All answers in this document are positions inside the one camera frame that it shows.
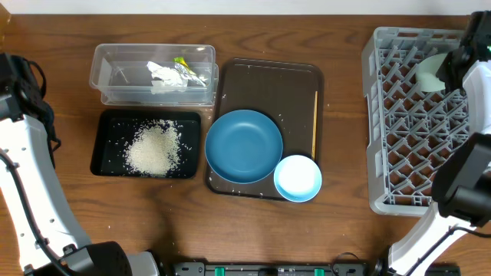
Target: wooden table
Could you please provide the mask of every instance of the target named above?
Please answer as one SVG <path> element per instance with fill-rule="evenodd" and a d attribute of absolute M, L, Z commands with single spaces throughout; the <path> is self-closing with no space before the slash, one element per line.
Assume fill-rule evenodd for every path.
<path fill-rule="evenodd" d="M 368 205 L 367 104 L 361 51 L 379 26 L 464 29 L 466 17 L 15 15 L 5 50 L 37 61 L 48 78 L 63 146 L 56 171 L 92 242 L 117 241 L 126 252 L 154 248 L 164 261 L 330 262 L 350 251 L 371 263 L 401 239 L 415 218 L 376 215 Z M 158 180 L 93 176 L 97 122 L 106 107 L 88 85 L 101 43 L 211 44 L 222 66 L 232 57 L 314 64 L 325 76 L 320 167 L 324 183 L 312 203 L 217 195 L 196 177 Z M 199 110 L 203 136 L 210 109 Z M 20 275 L 10 215 L 0 200 L 0 274 Z M 483 231 L 491 232 L 490 227 Z M 491 270 L 491 241 L 466 236 L 440 262 L 466 276 Z"/>

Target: plastic crate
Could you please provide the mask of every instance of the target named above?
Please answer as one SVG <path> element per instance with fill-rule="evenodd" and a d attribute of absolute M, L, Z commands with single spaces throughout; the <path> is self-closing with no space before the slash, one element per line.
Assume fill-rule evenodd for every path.
<path fill-rule="evenodd" d="M 362 52 L 368 186 L 378 214 L 423 215 L 436 171 L 468 137 L 465 93 L 421 92 L 414 76 L 422 60 L 457 48 L 462 35 L 380 27 Z"/>

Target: candy wrapper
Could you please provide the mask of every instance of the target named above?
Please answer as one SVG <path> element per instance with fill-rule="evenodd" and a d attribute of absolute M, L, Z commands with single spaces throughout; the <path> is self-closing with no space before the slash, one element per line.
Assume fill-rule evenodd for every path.
<path fill-rule="evenodd" d="M 147 68 L 152 74 L 152 85 L 155 87 L 151 90 L 152 94 L 162 93 L 158 87 L 206 86 L 181 57 L 174 58 L 174 68 L 163 67 L 152 61 L 147 63 Z"/>

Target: plastic bin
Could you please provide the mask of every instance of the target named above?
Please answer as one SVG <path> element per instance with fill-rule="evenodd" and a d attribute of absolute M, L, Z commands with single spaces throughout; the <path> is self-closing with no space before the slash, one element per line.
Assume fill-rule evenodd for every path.
<path fill-rule="evenodd" d="M 465 92 L 421 92 L 414 73 L 434 54 L 459 47 L 462 31 L 380 27 L 365 46 L 370 207 L 378 214 L 422 216 L 433 178 L 468 138 Z"/>
<path fill-rule="evenodd" d="M 147 63 L 174 68 L 183 57 L 205 87 L 154 87 Z M 192 44 L 100 44 L 92 61 L 90 86 L 101 91 L 107 105 L 211 106 L 216 92 L 218 67 L 215 48 Z"/>

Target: clear plastic container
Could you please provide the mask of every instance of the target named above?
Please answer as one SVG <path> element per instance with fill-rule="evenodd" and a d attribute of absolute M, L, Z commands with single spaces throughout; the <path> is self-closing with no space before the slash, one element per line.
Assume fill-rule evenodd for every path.
<path fill-rule="evenodd" d="M 149 61 L 174 68 L 183 57 L 205 87 L 154 87 Z M 215 48 L 192 44 L 100 44 L 95 49 L 89 84 L 101 91 L 107 105 L 213 105 L 218 67 Z"/>

